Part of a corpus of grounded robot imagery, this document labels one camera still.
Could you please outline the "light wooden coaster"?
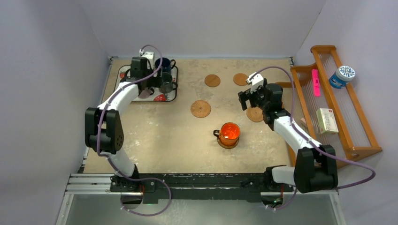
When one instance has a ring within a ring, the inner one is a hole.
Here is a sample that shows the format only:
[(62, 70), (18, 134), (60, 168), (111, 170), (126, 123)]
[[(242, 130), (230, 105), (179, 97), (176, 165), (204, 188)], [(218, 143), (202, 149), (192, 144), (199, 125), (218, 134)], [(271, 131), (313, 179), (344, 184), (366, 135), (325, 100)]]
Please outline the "light wooden coaster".
[(209, 74), (205, 77), (205, 85), (208, 87), (217, 87), (220, 83), (221, 79), (215, 74)]
[(244, 73), (237, 73), (233, 76), (233, 82), (238, 86), (246, 86), (248, 76)]

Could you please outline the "purple mug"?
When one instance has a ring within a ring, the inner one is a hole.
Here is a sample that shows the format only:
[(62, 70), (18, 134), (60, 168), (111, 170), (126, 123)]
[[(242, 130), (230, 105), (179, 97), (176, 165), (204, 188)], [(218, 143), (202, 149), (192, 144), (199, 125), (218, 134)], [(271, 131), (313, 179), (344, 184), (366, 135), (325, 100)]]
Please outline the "purple mug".
[(141, 93), (138, 95), (138, 98), (139, 99), (147, 99), (153, 94), (154, 94), (154, 89), (146, 88), (143, 91), (141, 91)]

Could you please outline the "orange mug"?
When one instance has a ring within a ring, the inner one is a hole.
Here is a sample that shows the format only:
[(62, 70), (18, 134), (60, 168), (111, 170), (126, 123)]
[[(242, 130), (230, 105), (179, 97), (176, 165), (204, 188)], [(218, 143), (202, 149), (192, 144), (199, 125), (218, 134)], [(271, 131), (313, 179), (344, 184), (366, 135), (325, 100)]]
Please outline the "orange mug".
[(213, 131), (213, 135), (225, 145), (233, 145), (240, 138), (240, 134), (240, 127), (232, 122), (225, 123), (221, 129)]

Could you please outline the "dark brown wooden coaster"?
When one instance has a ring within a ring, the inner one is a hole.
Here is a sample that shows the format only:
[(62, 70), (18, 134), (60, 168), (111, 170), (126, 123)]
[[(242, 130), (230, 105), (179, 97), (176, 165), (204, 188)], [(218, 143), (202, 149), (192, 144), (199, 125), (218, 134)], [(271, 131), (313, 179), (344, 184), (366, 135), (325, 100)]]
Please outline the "dark brown wooden coaster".
[(218, 144), (221, 146), (221, 147), (223, 147), (223, 148), (225, 148), (225, 149), (232, 149), (232, 148), (235, 148), (238, 144), (239, 144), (239, 138), (236, 140), (236, 142), (233, 144), (233, 145), (225, 145), (225, 144), (223, 144), (222, 142), (221, 142), (221, 140), (218, 138), (217, 139), (217, 142), (218, 142)]

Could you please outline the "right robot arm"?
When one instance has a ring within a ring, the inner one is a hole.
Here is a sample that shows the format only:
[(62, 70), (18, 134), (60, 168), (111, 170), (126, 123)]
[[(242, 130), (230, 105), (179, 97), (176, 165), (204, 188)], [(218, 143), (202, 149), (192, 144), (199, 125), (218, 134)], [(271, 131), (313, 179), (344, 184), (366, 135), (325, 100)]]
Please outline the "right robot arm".
[(270, 191), (281, 184), (295, 186), (301, 193), (331, 190), (338, 185), (335, 150), (331, 145), (322, 145), (296, 124), (282, 103), (283, 89), (271, 83), (255, 90), (238, 93), (243, 110), (247, 102), (252, 108), (262, 110), (264, 122), (279, 134), (296, 154), (295, 166), (277, 165), (267, 167), (263, 184)]

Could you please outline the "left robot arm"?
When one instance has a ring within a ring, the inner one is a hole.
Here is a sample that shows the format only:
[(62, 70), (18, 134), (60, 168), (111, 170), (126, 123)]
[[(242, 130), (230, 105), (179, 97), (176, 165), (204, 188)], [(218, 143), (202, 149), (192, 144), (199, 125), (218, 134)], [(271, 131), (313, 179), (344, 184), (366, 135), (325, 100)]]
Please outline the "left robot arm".
[(130, 68), (110, 97), (99, 106), (89, 107), (85, 111), (85, 144), (98, 156), (104, 157), (114, 169), (111, 191), (133, 192), (142, 186), (136, 165), (122, 148), (124, 132), (121, 114), (155, 74), (148, 58), (133, 57)]

